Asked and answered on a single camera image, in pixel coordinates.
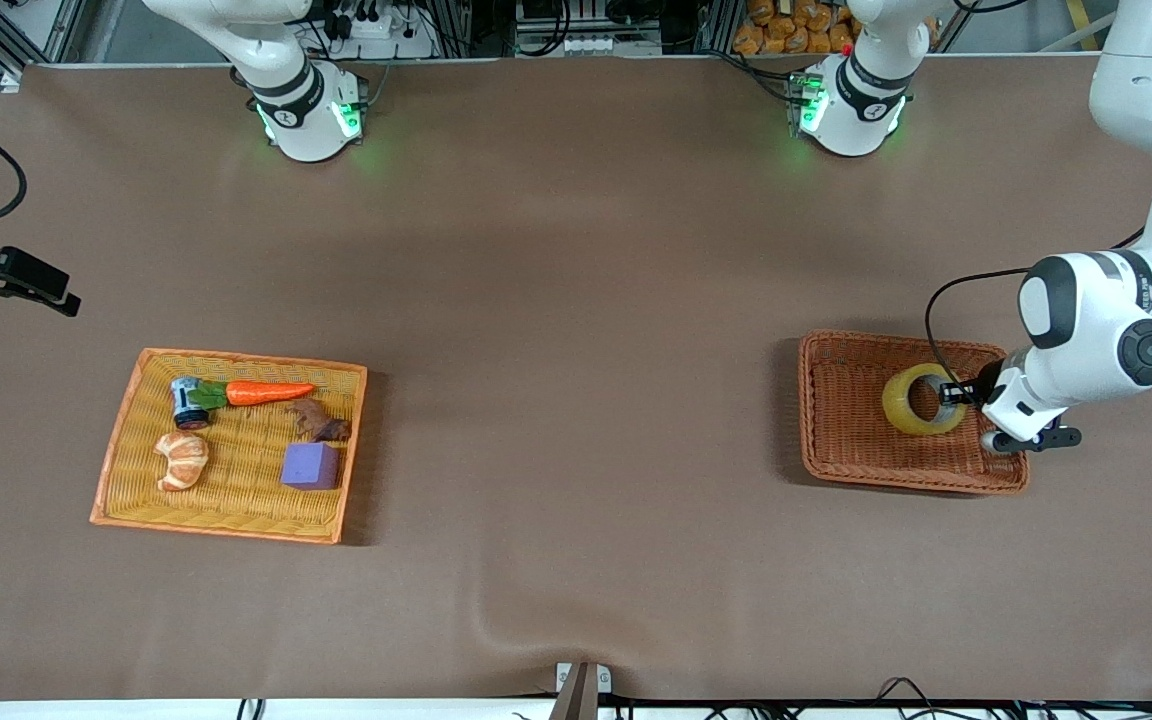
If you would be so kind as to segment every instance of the brown wicker basket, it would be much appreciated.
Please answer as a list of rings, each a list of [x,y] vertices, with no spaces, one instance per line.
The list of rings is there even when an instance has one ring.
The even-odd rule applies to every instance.
[[[1005,356],[1001,347],[938,342],[955,374],[970,378]],[[952,432],[909,435],[882,415],[882,387],[912,365],[934,363],[916,338],[813,331],[799,342],[799,432],[803,464],[814,477],[840,483],[929,488],[977,495],[1015,495],[1029,484],[1029,458],[980,447],[993,425],[970,411]],[[923,406],[935,400],[922,399]],[[915,397],[915,409],[919,409]]]
[[[197,486],[183,492],[157,488],[166,461],[156,454],[154,442],[175,429],[168,386],[179,376],[319,386],[310,397],[353,425],[347,442],[329,444],[343,450],[338,487],[303,492],[282,484],[285,448],[303,438],[294,434],[287,404],[273,402],[212,411],[210,427],[197,430],[211,454]],[[114,419],[91,521],[180,533],[339,543],[366,386],[367,370],[362,365],[150,348],[136,361]]]

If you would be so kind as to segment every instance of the robot logo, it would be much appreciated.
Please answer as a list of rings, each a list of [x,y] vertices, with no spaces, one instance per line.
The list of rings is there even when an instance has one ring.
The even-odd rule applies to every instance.
[[[274,111],[274,122],[279,123],[285,128],[294,128],[297,126],[300,118],[296,118],[296,113],[291,113],[290,109],[275,109]]]

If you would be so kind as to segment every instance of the small can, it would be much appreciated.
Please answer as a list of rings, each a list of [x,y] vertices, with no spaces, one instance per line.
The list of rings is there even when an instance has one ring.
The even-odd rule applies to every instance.
[[[177,429],[197,430],[205,429],[210,424],[207,411],[189,400],[189,391],[197,387],[198,378],[183,376],[172,381],[172,402],[175,406],[172,418]]]

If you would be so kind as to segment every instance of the toy carrot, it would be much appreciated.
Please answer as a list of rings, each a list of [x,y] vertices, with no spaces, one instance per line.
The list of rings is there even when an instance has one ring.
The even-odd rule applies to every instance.
[[[259,406],[262,402],[296,400],[314,392],[313,382],[198,381],[188,392],[189,401],[204,410],[225,406]]]

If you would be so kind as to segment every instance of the brown tablecloth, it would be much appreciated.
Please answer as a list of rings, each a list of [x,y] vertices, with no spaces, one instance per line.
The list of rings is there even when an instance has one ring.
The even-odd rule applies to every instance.
[[[1070,414],[1018,498],[797,456],[795,338],[918,334],[945,279],[1137,227],[1093,63],[937,58],[850,160],[717,60],[399,67],[317,165],[223,69],[29,70],[0,245],[84,305],[0,302],[0,698],[529,694],[581,657],[637,696],[1152,696],[1152,392]],[[1023,341],[1015,287],[941,333]],[[370,365],[355,546],[89,525],[146,346]]]

